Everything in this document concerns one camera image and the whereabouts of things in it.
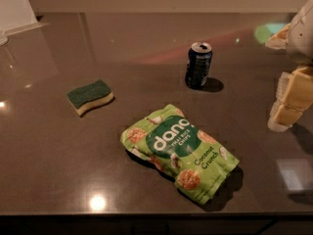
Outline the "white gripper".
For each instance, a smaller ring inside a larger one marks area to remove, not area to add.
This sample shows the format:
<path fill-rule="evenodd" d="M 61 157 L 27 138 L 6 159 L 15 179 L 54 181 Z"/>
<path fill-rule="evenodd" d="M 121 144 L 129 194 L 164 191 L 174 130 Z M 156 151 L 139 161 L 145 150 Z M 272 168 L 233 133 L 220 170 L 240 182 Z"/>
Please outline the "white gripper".
<path fill-rule="evenodd" d="M 265 46 L 285 49 L 289 58 L 300 65 L 313 65 L 313 0 L 308 0 L 298 13 Z M 283 72 L 278 81 L 276 101 L 272 106 L 268 127 L 284 132 L 291 128 L 313 104 L 313 68 L 298 66 L 292 73 Z"/>

